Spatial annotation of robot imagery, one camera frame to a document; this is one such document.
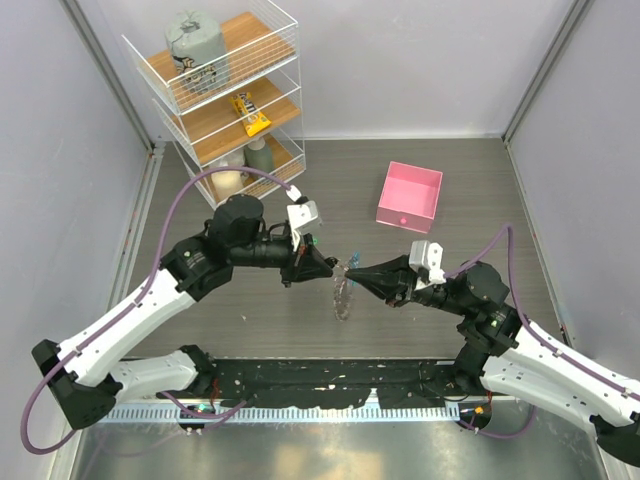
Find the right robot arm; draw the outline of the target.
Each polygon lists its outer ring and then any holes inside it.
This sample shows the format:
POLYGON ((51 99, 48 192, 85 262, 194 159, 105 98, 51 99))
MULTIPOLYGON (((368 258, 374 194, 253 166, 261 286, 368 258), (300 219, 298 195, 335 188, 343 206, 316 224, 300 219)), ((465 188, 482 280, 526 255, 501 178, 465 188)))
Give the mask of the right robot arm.
POLYGON ((348 279, 398 308, 413 302, 461 317, 465 345, 452 370, 466 394, 483 388, 517 397, 592 435, 631 466, 639 464, 639 383, 555 339, 518 309, 514 291, 491 265, 453 275, 403 255, 347 271, 348 279))

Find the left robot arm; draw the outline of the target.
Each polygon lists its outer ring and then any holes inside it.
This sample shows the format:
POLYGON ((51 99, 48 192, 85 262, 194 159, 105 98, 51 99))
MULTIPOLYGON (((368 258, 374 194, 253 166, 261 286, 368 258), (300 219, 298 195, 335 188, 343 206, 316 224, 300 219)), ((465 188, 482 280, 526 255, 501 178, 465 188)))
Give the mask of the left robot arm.
POLYGON ((164 322, 230 282, 234 268, 276 269, 284 286, 332 277, 337 261, 316 249, 311 234, 321 223, 316 203, 301 198, 286 211, 286 221, 267 228, 259 199, 229 197, 202 232, 176 243, 145 283, 111 311, 61 343, 43 340, 33 348, 73 429, 94 425, 127 400, 161 392, 194 398, 210 393, 215 369, 195 345, 162 357, 124 357, 164 322))

